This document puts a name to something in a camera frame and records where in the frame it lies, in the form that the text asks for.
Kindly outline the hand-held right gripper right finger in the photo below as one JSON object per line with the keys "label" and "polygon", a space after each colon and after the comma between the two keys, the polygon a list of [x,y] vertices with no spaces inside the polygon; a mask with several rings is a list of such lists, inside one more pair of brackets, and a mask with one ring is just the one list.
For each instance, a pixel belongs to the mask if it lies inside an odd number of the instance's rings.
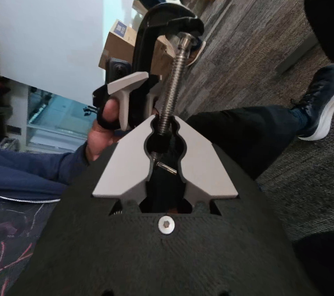
{"label": "hand-held right gripper right finger", "polygon": [[238,192],[223,166],[213,144],[179,117],[174,117],[176,136],[184,151],[178,167],[185,183],[184,199],[193,207],[213,199],[234,199]]}

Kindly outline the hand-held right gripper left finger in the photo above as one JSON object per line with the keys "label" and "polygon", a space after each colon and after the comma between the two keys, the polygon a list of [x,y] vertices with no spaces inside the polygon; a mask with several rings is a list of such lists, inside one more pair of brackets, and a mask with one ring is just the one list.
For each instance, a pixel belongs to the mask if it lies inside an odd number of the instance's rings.
{"label": "hand-held right gripper left finger", "polygon": [[151,115],[121,138],[104,169],[92,196],[140,204],[147,196],[146,182],[151,174],[151,159],[146,142],[153,134]]}

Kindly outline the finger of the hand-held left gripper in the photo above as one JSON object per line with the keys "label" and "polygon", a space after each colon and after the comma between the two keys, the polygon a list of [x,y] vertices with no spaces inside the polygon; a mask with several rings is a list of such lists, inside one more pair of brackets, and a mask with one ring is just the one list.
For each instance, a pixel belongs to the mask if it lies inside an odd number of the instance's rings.
{"label": "finger of the hand-held left gripper", "polygon": [[135,72],[107,85],[108,95],[119,101],[120,129],[128,129],[130,93],[139,88],[149,77],[148,72]]}
{"label": "finger of the hand-held left gripper", "polygon": [[146,95],[146,116],[151,116],[155,102],[160,97],[162,84],[155,84]]}

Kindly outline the black C-clamp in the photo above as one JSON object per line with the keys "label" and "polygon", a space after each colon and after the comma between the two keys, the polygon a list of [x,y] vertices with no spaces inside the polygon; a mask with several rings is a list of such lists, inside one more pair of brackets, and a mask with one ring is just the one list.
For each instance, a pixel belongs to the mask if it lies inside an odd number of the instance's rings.
{"label": "black C-clamp", "polygon": [[169,87],[158,123],[154,127],[154,145],[150,156],[153,168],[158,165],[162,155],[168,150],[169,128],[180,92],[181,78],[189,59],[190,50],[198,44],[204,33],[204,24],[191,10],[173,3],[163,3],[150,9],[140,24],[132,60],[132,72],[147,72],[148,79],[130,93],[128,124],[137,127],[144,121],[145,103],[151,88],[158,83],[151,74],[151,65],[156,40],[162,35],[179,38],[177,52],[169,78]]}

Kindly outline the cardboard box with blue label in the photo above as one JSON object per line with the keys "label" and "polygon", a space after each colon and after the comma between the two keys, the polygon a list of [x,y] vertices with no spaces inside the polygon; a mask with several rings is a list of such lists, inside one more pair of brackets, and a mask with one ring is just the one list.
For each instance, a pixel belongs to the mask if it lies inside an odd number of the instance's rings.
{"label": "cardboard box with blue label", "polygon": [[[109,30],[104,49],[99,61],[99,68],[106,69],[106,60],[109,57],[132,63],[137,33],[122,21],[116,20]],[[174,49],[165,36],[159,36],[155,42],[151,74],[161,75],[163,80],[172,70],[175,57]]]}

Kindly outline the person's red black printed shirt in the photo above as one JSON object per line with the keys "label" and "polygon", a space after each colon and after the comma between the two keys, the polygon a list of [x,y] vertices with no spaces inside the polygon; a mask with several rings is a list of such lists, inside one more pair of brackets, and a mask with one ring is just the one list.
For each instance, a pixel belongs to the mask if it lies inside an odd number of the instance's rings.
{"label": "person's red black printed shirt", "polygon": [[24,271],[55,202],[0,201],[0,291],[6,295]]}

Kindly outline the person's dark sneaker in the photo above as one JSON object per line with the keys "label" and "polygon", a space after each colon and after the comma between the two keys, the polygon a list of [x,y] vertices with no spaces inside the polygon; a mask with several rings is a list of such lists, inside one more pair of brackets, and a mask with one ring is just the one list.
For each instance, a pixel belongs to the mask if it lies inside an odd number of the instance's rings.
{"label": "person's dark sneaker", "polygon": [[317,141],[328,135],[334,113],[333,64],[315,73],[306,93],[290,112],[298,120],[299,139]]}

